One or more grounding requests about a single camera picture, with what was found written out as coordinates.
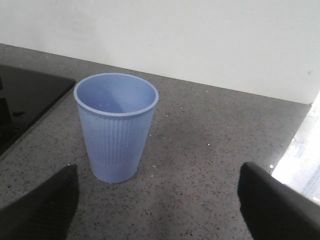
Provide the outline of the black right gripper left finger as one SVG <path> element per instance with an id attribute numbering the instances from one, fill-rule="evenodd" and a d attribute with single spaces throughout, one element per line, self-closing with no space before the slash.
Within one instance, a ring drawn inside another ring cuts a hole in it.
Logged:
<path id="1" fill-rule="evenodd" d="M 77 166 L 67 165 L 0 211 L 2 240 L 64 240 L 79 202 Z"/>

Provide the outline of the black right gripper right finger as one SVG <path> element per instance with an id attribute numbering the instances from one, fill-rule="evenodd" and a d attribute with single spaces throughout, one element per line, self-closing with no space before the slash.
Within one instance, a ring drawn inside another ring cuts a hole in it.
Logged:
<path id="1" fill-rule="evenodd" d="M 318 240 L 320 207 L 252 162 L 240 168 L 240 211 L 255 240 Z"/>

